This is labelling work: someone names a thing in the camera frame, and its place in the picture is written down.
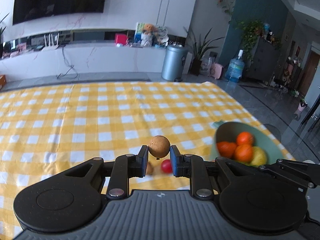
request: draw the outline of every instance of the blue water bottle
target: blue water bottle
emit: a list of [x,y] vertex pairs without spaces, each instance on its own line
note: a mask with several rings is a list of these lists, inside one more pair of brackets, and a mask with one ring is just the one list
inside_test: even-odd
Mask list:
[[239,78],[242,77],[242,71],[244,68],[244,62],[241,60],[243,50],[239,51],[238,57],[230,60],[228,70],[225,74],[225,78],[232,82],[239,82]]

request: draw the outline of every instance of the toy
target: toy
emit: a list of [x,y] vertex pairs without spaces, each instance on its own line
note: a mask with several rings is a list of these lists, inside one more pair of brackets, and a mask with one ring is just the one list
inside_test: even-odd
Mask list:
[[146,33],[146,34],[152,33],[154,31],[154,28],[155,27],[153,24],[145,23],[142,33]]
[[162,170],[164,173],[172,173],[172,166],[171,166],[170,160],[164,160],[164,161],[161,163],[161,170]]
[[157,160],[166,157],[169,149],[170,142],[162,135],[154,136],[149,142],[149,152],[153,157],[156,157]]

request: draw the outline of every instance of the blue wall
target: blue wall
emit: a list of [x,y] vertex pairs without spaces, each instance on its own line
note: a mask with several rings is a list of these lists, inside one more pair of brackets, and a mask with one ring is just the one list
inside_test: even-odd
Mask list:
[[227,66],[239,50],[241,30],[235,29],[236,21],[259,19],[270,24],[270,30],[276,36],[282,36],[288,9],[282,0],[236,0],[232,21],[222,48],[219,63]]

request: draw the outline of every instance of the ceiling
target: ceiling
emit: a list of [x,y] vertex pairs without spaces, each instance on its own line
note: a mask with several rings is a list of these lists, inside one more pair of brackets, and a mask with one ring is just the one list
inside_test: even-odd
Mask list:
[[308,40],[320,44],[320,0],[282,0]]

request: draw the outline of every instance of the red box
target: red box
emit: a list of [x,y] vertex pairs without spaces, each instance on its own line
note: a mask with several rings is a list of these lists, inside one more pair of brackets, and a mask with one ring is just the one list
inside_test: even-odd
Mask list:
[[121,34],[121,33],[116,33],[115,43],[116,44],[120,43],[120,44],[123,44],[123,45],[127,45],[127,35]]
[[5,75],[0,75],[0,89],[7,83],[5,80]]

